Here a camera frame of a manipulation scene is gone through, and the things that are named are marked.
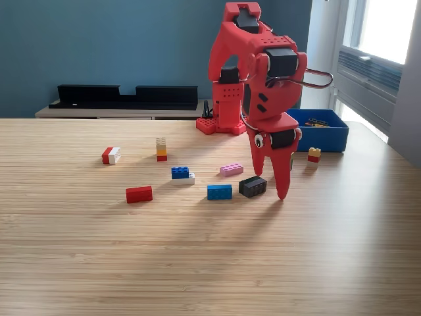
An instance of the googly eye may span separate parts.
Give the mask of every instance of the googly eye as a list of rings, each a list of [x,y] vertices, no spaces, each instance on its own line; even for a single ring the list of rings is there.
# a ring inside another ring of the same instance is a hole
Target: googly eye
[[[255,144],[256,144],[257,148],[263,147],[263,136],[262,135],[257,134],[255,136]]]

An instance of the black lego brick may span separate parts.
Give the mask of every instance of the black lego brick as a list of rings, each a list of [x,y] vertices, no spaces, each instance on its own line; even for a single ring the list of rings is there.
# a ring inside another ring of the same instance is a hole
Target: black lego brick
[[[249,182],[252,182],[252,181],[257,180],[257,179],[261,179],[261,177],[259,177],[259,176],[252,176],[251,178],[248,178],[248,179],[245,179],[245,180],[240,181],[238,183],[238,192],[241,193],[241,194],[243,194],[244,184],[249,183]]]
[[[252,198],[253,196],[265,193],[266,187],[267,181],[265,179],[256,179],[254,181],[244,184],[243,195],[245,197]]]

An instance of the lego brick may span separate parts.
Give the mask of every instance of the lego brick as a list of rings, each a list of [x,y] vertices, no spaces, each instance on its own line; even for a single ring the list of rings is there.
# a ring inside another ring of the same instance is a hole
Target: lego brick
[[[189,173],[189,177],[185,179],[172,179],[171,184],[173,186],[192,186],[195,183],[195,174]]]
[[[318,163],[320,161],[320,157],[315,156],[307,156],[307,161],[311,161],[312,163]]]
[[[307,161],[307,167],[317,169],[318,163],[313,163],[312,161]]]
[[[322,154],[322,151],[318,148],[311,147],[309,149],[309,156],[320,157],[321,154]]]
[[[219,173],[223,176],[233,176],[244,172],[244,168],[239,163],[232,163],[219,168]]]
[[[261,177],[259,177],[259,176],[252,176],[251,178],[248,178],[248,179],[245,179],[245,180],[240,181],[238,183],[238,192],[241,193],[241,194],[243,194],[244,184],[249,183],[249,182],[252,182],[252,181],[257,180],[257,179],[261,179]]]
[[[265,179],[256,179],[244,184],[243,195],[248,198],[265,193],[267,181]]]
[[[109,153],[112,151],[112,147],[108,147],[102,154],[103,164],[108,165],[110,163]]]
[[[166,150],[165,137],[157,138],[157,150]]]
[[[144,201],[152,201],[152,187],[142,186],[138,188],[126,189],[126,201],[127,203],[136,203]]]
[[[157,161],[166,161],[167,156],[157,156]]]
[[[117,161],[120,159],[120,157],[121,157],[120,148],[114,147],[109,154],[110,165],[115,165],[117,163]]]
[[[232,199],[231,184],[208,186],[208,199]]]
[[[166,149],[157,149],[157,156],[166,156]]]
[[[103,163],[106,165],[115,165],[121,157],[119,147],[108,147],[102,154]]]
[[[171,179],[187,179],[189,178],[188,167],[172,167],[171,168]]]

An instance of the cable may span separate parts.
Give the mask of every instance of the cable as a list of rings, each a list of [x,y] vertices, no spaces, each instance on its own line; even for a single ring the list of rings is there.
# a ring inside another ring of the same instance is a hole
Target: cable
[[[275,82],[289,81],[289,82],[293,82],[294,84],[299,84],[300,86],[303,86],[303,87],[308,87],[308,88],[313,88],[313,89],[324,89],[330,86],[332,82],[334,81],[333,74],[330,74],[329,72],[324,72],[324,71],[319,71],[319,70],[314,70],[314,69],[306,69],[305,72],[308,72],[309,74],[317,74],[319,76],[329,77],[330,81],[327,84],[320,85],[320,84],[311,84],[304,81],[298,81],[298,80],[294,80],[290,78],[276,77],[276,78],[270,78],[268,81],[266,81],[266,87],[268,88],[273,87]]]
[[[202,117],[204,119],[211,119],[213,117],[213,115],[211,114],[212,111],[213,111],[213,109],[209,109],[209,102],[208,102],[208,100],[204,100],[204,102],[203,102],[203,114],[202,114]]]

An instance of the white lego brick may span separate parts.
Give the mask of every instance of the white lego brick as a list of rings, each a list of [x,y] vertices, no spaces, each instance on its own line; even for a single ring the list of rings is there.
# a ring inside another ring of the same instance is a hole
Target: white lego brick
[[[115,165],[121,157],[121,151],[119,147],[114,147],[108,154],[110,165]]]
[[[195,174],[189,173],[189,178],[185,179],[172,179],[171,184],[173,186],[191,186],[195,183]]]
[[[318,163],[313,163],[312,161],[307,161],[307,167],[317,169]]]

